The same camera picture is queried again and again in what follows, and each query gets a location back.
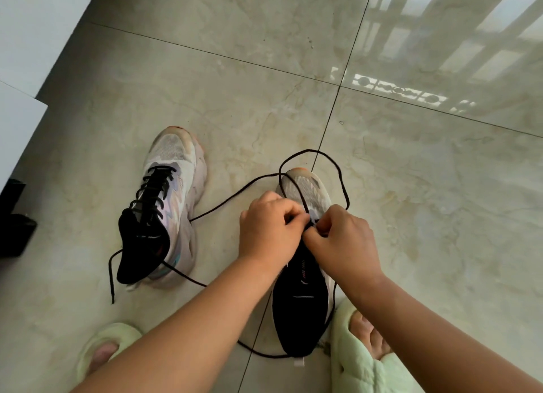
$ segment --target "person's right hand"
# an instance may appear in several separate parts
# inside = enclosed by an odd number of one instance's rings
[[[303,241],[322,269],[345,293],[372,287],[384,278],[373,231],[363,218],[332,205]]]

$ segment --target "sneaker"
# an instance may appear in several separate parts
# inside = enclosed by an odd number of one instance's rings
[[[314,224],[332,205],[322,181],[311,171],[296,168],[287,171],[301,190]],[[282,177],[285,195],[302,204],[294,183]],[[283,196],[281,187],[276,192]],[[326,330],[333,309],[333,280],[324,273],[303,240],[293,258],[275,281],[271,308],[279,341],[285,353],[304,357],[313,351]]]
[[[136,199],[119,218],[120,283],[170,287],[183,280],[162,261],[184,274],[191,272],[197,249],[189,219],[204,192],[206,176],[204,151],[191,133],[172,126],[156,137]]]

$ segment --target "black shoe tongue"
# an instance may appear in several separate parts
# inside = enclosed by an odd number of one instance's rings
[[[130,209],[119,218],[123,253],[117,270],[121,284],[134,284],[150,275],[169,251],[169,235],[156,218],[139,222]]]
[[[315,349],[325,330],[328,297],[320,267],[300,241],[273,289],[271,308],[275,330],[285,353],[304,357]]]

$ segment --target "marble tile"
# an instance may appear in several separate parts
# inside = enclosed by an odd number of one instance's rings
[[[543,0],[369,0],[353,89],[543,136]]]
[[[258,332],[255,350],[269,355],[285,353],[275,332],[271,301]],[[304,367],[294,367],[293,359],[268,359],[252,354],[240,393],[329,392],[330,357],[325,355],[322,349],[315,349],[305,358],[304,364]]]
[[[288,155],[317,148],[336,92],[332,84],[82,24],[39,96],[49,110],[15,171],[28,183],[18,210],[38,229],[23,256],[0,267],[0,391],[68,391],[79,349],[98,328],[122,320],[148,331],[200,290],[184,283],[127,293],[116,283],[110,302],[107,260],[121,246],[117,220],[160,130],[189,128],[206,149],[199,214],[277,171]],[[194,278],[209,282],[237,257],[240,211],[275,185],[262,181],[195,222]],[[253,343],[266,301],[245,342]],[[248,358],[236,347],[215,390],[236,392]]]
[[[88,19],[339,84],[368,0],[94,0]]]
[[[543,140],[342,88],[321,151],[385,273],[543,380]],[[345,205],[336,169],[314,171]]]

